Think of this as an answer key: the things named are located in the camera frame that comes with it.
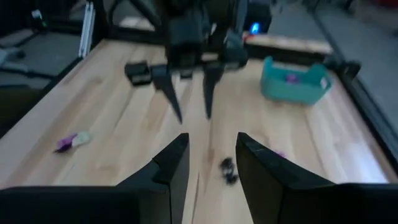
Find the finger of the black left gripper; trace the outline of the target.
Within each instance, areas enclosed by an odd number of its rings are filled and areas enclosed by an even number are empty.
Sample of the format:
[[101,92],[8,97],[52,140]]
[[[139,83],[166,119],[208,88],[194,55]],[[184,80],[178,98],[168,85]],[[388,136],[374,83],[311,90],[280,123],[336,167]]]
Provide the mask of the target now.
[[155,88],[160,90],[172,106],[180,124],[182,124],[182,112],[178,103],[172,76],[166,65],[153,65],[151,67],[152,80]]
[[205,67],[203,69],[203,97],[205,101],[206,117],[211,118],[213,95],[216,84],[221,80],[224,73],[223,67]]

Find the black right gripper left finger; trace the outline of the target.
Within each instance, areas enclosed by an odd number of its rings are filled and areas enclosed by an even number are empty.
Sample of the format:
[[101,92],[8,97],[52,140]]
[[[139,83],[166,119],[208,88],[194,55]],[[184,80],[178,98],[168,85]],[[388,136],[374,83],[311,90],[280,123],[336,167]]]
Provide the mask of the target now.
[[118,184],[134,193],[131,224],[182,224],[190,173],[189,135],[182,133]]

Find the silver aluminium extrusion post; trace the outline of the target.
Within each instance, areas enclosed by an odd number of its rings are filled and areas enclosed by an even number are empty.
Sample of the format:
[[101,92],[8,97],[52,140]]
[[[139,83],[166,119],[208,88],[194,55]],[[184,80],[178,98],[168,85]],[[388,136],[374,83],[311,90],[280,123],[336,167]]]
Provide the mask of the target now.
[[93,28],[95,24],[95,8],[92,1],[88,1],[85,5],[85,14],[81,30],[80,47],[78,56],[85,58],[91,49]]

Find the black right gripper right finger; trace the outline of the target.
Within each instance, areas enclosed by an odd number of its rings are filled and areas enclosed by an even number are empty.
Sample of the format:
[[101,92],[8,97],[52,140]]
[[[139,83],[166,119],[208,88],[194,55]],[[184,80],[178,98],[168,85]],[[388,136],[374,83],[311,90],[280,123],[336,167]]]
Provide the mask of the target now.
[[236,163],[254,224],[330,224],[337,221],[333,182],[238,133]]

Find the teal plastic bin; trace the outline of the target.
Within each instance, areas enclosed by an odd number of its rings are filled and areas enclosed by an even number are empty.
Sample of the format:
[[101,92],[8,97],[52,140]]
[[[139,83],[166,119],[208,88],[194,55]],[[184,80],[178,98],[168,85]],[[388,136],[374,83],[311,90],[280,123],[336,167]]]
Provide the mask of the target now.
[[[285,76],[290,73],[295,73],[300,82],[286,83]],[[333,82],[322,64],[315,63],[306,71],[302,71],[278,67],[272,57],[266,57],[260,85],[261,93],[272,100],[314,105],[332,87]]]

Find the black box with blue light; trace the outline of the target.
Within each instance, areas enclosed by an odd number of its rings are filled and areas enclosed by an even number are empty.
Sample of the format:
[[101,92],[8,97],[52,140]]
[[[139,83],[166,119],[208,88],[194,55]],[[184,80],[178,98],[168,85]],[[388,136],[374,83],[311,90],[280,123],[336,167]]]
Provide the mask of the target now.
[[270,5],[261,2],[250,2],[244,22],[244,30],[250,34],[265,34],[272,21]]

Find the cream plastic skull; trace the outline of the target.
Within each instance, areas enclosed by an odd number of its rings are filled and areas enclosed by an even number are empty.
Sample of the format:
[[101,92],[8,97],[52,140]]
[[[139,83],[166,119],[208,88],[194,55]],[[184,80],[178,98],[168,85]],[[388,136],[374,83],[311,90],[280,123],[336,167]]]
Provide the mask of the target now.
[[72,147],[78,147],[91,141],[91,134],[88,131],[82,131],[76,134],[72,139]]

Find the black aluminium table frame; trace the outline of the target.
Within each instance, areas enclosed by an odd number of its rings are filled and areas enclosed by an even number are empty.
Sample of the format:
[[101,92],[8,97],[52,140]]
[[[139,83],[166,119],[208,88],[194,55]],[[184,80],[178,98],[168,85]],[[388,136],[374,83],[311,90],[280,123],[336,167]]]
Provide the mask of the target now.
[[[88,1],[93,2],[96,11],[91,49],[103,39],[150,45],[166,45],[166,37],[161,31],[160,22],[149,7],[145,5],[144,0],[112,0],[112,4],[108,10],[104,8],[103,0],[85,0],[86,3]],[[149,21],[154,30],[114,25],[112,22],[113,12],[123,1],[129,1],[142,17]],[[347,61],[315,10],[310,8],[308,13],[326,38],[329,47],[331,47],[331,52],[321,53],[316,50],[294,50],[291,47],[273,47],[266,45],[266,37],[264,35],[257,35],[253,44],[246,43],[244,45],[248,57],[260,59],[271,56],[278,62],[298,65],[312,65],[321,62],[327,69],[335,72],[373,137],[381,146],[394,172],[398,174],[398,133],[394,131],[371,95],[356,78],[361,69],[361,64],[355,61]],[[51,19],[49,20],[48,28],[51,31],[61,33],[81,34],[82,25],[83,21]]]

